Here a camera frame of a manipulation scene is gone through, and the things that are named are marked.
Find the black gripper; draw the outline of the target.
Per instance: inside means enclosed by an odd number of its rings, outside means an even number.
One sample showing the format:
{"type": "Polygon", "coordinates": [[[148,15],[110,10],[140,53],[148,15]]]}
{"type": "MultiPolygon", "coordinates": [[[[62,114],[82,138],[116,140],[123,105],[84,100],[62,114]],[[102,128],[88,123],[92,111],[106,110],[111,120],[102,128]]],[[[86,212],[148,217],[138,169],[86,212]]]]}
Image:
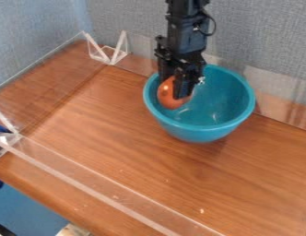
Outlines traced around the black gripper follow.
{"type": "Polygon", "coordinates": [[[154,55],[158,59],[158,74],[160,82],[172,75],[172,98],[179,100],[188,97],[202,77],[206,61],[202,52],[207,46],[207,37],[202,34],[171,40],[158,35],[154,55]]]}

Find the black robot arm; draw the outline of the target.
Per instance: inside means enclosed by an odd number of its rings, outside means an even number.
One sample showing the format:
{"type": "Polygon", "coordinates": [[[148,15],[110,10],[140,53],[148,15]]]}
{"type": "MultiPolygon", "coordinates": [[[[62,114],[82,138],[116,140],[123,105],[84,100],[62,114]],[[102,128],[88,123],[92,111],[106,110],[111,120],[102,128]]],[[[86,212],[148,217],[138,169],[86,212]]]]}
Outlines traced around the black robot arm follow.
{"type": "Polygon", "coordinates": [[[210,22],[214,18],[206,11],[211,0],[166,0],[168,11],[167,35],[155,37],[158,58],[158,75],[162,81],[174,77],[172,98],[179,100],[188,97],[195,85],[203,77],[207,63],[202,57],[206,50],[210,32],[210,22]]]}

